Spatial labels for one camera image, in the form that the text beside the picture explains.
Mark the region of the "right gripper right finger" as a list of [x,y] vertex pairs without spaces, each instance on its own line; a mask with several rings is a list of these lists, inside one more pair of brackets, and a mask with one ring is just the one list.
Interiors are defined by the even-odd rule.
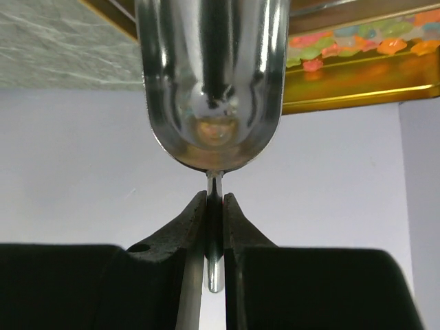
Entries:
[[383,250],[279,247],[223,200],[228,329],[422,329],[395,259]]

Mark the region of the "silver metal scoop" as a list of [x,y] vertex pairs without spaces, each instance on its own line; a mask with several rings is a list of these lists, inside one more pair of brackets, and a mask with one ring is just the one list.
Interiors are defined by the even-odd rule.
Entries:
[[283,103],[288,1],[136,1],[151,129],[207,177],[208,288],[223,289],[221,180],[270,143]]

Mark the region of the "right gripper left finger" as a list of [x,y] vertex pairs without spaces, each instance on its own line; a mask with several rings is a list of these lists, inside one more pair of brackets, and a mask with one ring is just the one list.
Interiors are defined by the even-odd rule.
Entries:
[[128,249],[1,245],[2,329],[197,329],[206,193]]

